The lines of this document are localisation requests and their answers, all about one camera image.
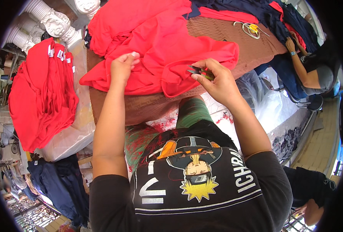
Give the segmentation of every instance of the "scissors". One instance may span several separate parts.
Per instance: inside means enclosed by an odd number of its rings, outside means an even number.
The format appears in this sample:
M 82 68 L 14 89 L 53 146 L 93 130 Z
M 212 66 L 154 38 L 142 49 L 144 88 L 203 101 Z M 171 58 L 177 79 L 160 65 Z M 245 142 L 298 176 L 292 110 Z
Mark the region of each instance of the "scissors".
M 193 74 L 200 74 L 201 76 L 205 77 L 206 79 L 210 80 L 210 81 L 213 81 L 215 76 L 214 74 L 211 72 L 211 71 L 208 71 L 208 70 L 203 70 L 202 68 L 199 68 L 199 67 L 195 67 L 195 66 L 192 66 L 192 65 L 188 65 L 188 67 L 191 67 L 193 68 L 193 70 L 188 70 L 188 72 L 190 73 L 193 73 Z

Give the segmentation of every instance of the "anime character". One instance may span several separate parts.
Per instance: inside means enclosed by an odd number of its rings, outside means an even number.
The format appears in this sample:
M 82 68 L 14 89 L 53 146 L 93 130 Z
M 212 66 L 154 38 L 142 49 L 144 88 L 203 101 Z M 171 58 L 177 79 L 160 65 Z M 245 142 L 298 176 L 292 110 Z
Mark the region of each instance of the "anime character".
M 168 141 L 157 159 L 166 158 L 170 166 L 182 169 L 182 194 L 188 195 L 188 200 L 196 198 L 201 202 L 202 198 L 209 200 L 209 194 L 215 194 L 214 188 L 219 185 L 216 176 L 211 174 L 211 164 L 221 153 L 221 147 L 215 142 L 189 136 Z

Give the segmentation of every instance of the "green shorts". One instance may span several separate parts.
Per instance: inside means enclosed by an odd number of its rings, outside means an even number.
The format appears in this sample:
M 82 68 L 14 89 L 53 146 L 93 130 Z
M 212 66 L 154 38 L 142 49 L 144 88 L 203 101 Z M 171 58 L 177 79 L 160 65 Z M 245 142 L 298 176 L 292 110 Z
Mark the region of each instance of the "green shorts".
M 205 102 L 199 98 L 191 98 L 179 109 L 175 128 L 188 128 L 203 119 L 213 122 Z M 144 149 L 157 135 L 159 132 L 152 127 L 138 125 L 126 127 L 124 151 L 131 171 L 137 168 Z

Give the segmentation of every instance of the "right hand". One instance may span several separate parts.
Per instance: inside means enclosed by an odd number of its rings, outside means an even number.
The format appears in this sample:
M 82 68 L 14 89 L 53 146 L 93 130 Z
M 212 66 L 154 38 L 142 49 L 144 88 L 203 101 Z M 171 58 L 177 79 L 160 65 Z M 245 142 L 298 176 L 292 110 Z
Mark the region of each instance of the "right hand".
M 217 102 L 225 106 L 241 97 L 231 71 L 213 58 L 201 60 L 192 64 L 202 69 L 208 68 L 214 74 L 214 81 L 209 81 L 199 74 L 192 74 L 192 78 L 198 81 Z

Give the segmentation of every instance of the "red t-shirt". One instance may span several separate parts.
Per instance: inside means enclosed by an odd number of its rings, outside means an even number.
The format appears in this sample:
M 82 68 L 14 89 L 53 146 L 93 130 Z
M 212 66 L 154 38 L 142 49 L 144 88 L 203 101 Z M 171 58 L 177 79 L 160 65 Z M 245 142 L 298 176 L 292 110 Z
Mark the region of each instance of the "red t-shirt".
M 132 51 L 141 55 L 141 62 L 130 74 L 126 95 L 164 92 L 175 97 L 187 92 L 199 85 L 186 71 L 188 65 L 202 59 L 214 58 L 233 69 L 239 55 L 236 43 L 188 34 L 182 15 L 191 12 L 190 5 L 189 0 L 106 3 L 88 25 L 90 49 L 106 60 L 84 75 L 80 84 L 108 91 L 112 60 Z

